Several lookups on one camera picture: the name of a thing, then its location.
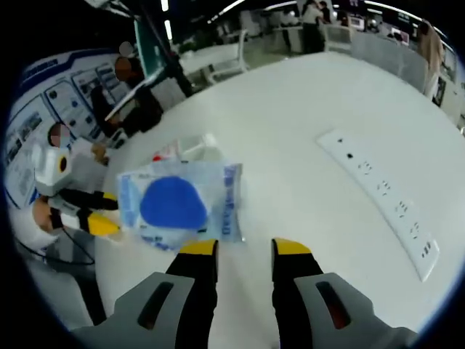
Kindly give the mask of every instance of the blue object in bag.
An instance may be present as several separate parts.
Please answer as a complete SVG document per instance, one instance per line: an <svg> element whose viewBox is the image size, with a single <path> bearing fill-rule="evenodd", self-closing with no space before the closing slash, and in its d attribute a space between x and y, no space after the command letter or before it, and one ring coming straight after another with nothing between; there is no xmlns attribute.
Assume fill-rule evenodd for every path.
<svg viewBox="0 0 465 349"><path fill-rule="evenodd" d="M160 228L200 229L207 219L197 190L177 176L154 180L140 202L145 222Z"/></svg>

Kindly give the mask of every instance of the electrical outlet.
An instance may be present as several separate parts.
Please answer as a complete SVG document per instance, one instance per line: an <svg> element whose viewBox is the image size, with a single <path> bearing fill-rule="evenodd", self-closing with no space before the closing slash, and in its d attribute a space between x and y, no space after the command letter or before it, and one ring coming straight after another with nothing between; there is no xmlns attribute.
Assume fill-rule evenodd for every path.
<svg viewBox="0 0 465 349"><path fill-rule="evenodd" d="M407 252L419 278L425 281L437 262L439 247L420 222L419 212L407 200L405 192L392 182L379 164L367 157L364 148L342 131L331 131L317 143L368 194Z"/></svg>

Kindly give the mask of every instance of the display board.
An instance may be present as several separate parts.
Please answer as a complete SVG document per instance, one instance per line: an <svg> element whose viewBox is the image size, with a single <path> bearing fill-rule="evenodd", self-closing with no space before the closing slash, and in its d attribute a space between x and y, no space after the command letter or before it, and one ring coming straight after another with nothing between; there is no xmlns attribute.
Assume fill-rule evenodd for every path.
<svg viewBox="0 0 465 349"><path fill-rule="evenodd" d="M92 113L90 92L101 84L115 105L129 91L113 70L117 54L106 49L68 52L29 66L12 106L3 147L4 189L10 206L23 208L38 196L34 185L31 148L45 143L49 128L61 121L72 138L102 140Z"/></svg>

